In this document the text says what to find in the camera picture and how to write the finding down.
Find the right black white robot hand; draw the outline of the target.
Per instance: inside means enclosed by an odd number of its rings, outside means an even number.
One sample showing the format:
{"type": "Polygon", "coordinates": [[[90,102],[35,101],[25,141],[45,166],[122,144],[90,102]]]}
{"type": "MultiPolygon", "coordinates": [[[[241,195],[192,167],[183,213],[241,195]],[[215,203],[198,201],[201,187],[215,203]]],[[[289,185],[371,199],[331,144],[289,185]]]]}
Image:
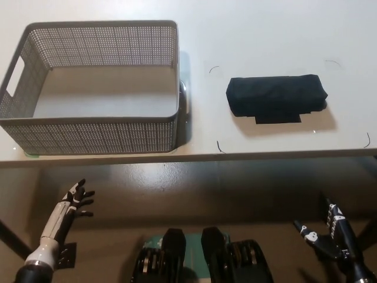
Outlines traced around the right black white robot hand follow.
{"type": "Polygon", "coordinates": [[[304,241],[326,259],[338,262],[362,260],[356,235],[339,206],[325,195],[320,195],[319,213],[328,229],[326,235],[320,235],[301,222],[294,221],[293,224],[304,241]]]}

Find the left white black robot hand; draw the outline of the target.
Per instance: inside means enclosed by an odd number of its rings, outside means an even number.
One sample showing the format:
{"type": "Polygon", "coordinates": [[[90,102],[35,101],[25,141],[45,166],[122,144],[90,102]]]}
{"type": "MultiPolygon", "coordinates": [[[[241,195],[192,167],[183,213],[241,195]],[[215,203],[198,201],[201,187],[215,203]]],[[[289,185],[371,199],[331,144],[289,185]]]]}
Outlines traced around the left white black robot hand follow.
{"type": "Polygon", "coordinates": [[[82,210],[83,206],[94,203],[95,191],[86,191],[85,179],[81,179],[76,183],[63,197],[62,201],[67,207],[64,216],[74,219],[79,217],[93,217],[94,213],[87,210],[82,210]]]}

